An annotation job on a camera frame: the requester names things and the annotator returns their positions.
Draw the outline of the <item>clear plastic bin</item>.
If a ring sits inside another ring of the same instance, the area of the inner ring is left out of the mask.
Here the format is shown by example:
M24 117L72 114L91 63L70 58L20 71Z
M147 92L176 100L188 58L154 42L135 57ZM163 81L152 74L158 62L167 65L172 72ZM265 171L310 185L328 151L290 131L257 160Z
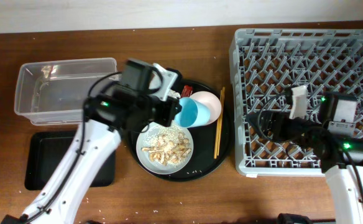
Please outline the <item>clear plastic bin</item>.
M14 112L36 126L77 124L89 88L116 71L111 57L25 63L19 70Z

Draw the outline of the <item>red snack wrapper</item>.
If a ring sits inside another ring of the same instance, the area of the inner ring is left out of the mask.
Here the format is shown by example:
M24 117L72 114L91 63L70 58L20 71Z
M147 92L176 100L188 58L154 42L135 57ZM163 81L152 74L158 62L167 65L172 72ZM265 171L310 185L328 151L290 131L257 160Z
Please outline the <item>red snack wrapper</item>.
M190 97L193 93L193 87L192 86L189 86L189 85L185 85L183 87L183 90L181 92L181 97L184 98L184 97Z

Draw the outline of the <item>wooden chopstick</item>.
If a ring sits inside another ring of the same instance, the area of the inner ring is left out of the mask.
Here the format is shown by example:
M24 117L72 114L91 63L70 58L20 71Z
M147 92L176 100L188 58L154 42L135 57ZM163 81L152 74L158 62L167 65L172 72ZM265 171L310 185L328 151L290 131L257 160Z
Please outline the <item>wooden chopstick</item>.
M222 126L222 119L223 119L224 91L225 91L225 87L223 87L220 92L221 113L219 115L219 118L218 118L217 124L216 124L216 137L215 137L214 155L213 155L214 159L217 159L218 151L219 151L219 139L220 139L220 135L221 135L221 126Z
M217 129L216 129L216 142L215 142L215 149L214 149L214 158L217 159L219 156L219 148L221 142L221 132L222 132L222 125L223 125L223 113L224 113L224 97L225 97L226 88L223 87L221 90L221 114L217 120Z

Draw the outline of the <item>blue plastic cup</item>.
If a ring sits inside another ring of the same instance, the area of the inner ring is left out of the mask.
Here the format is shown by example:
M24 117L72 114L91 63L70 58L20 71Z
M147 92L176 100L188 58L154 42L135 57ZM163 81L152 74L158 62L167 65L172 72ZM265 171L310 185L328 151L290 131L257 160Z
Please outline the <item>blue plastic cup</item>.
M207 106L189 98L184 97L179 100L181 111L176 114L175 122L183 128L194 128L207 125L211 113Z

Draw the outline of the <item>round black serving tray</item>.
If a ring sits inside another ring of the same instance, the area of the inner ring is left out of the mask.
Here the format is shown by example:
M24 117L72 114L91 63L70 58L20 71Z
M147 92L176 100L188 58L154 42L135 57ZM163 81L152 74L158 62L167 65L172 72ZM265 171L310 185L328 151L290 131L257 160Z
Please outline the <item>round black serving tray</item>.
M219 96L219 93L214 88L194 80L183 79L177 86L172 87L172 90L181 93L185 85L191 86L194 93L198 91L208 91L216 96ZM230 108L226 103L224 103L221 142L219 156L217 159L214 159L213 156L216 139L216 122L214 124L209 124L208 126L189 128L188 130L192 135L194 143L192 158L184 168L181 168L181 170L172 174L155 174L153 171L149 171L148 168L143 166L143 163L137 156L136 150L139 133L128 132L126 135L126 141L135 161L148 173L158 178L173 182L186 182L199 179L216 170L223 163L223 160L225 160L228 156L234 145L234 121L233 114L230 112Z

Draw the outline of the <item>grey dishwasher rack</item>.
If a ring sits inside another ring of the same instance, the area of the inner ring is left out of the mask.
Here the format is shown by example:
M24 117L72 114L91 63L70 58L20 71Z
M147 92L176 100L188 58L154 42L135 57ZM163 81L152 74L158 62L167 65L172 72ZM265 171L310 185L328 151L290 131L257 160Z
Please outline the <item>grey dishwasher rack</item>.
M229 64L241 175L321 176L312 150L263 140L246 120L261 108L290 111L281 96L290 85L307 86L306 118L312 121L327 91L356 96L354 135L363 139L363 29L238 29Z

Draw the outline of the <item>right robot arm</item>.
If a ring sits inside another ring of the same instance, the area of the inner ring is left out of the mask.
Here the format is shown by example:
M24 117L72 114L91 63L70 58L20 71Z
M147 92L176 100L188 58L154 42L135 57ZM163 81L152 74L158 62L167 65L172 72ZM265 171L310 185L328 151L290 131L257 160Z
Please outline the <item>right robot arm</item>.
M357 98L334 91L321 97L319 121L261 109L247 122L262 139L312 149L331 189L336 223L363 223L363 139L354 138Z

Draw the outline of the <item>pink white bowl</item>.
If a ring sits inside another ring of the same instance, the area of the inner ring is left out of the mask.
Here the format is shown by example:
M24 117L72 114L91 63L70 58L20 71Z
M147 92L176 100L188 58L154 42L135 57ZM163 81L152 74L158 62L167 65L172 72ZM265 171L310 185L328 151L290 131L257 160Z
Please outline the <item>pink white bowl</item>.
M193 93L190 98L204 104L209 109L210 117L206 125L215 122L219 118L223 107L220 99L215 94L208 91L199 91Z

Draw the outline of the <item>black rectangular tray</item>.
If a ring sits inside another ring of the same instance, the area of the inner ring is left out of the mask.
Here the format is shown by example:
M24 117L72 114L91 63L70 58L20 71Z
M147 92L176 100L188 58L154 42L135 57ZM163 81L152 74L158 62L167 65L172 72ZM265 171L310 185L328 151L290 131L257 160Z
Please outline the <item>black rectangular tray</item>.
M41 190L52 176L69 148L75 131L35 133L30 140L29 157L24 186L27 190ZM92 187L106 187L115 179L116 153L113 152L100 168Z

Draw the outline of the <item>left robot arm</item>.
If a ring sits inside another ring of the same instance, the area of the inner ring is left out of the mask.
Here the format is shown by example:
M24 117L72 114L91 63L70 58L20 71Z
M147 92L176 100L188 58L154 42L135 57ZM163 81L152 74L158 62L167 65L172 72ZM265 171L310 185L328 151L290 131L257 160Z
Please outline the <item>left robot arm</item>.
M98 171L119 147L121 131L152 121L169 126L181 109L179 100L168 96L117 91L88 97L75 137L41 193L19 218L6 215L2 222L73 223Z

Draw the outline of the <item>grey plate with leftovers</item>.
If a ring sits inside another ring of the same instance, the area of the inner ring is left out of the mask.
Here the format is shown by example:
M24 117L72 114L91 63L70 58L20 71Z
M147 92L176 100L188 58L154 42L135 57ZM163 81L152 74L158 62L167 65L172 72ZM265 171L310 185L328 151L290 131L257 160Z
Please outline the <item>grey plate with leftovers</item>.
M186 128L175 123L164 127L150 123L137 137L138 161L148 171L159 174L174 174L184 168L193 155L194 142Z

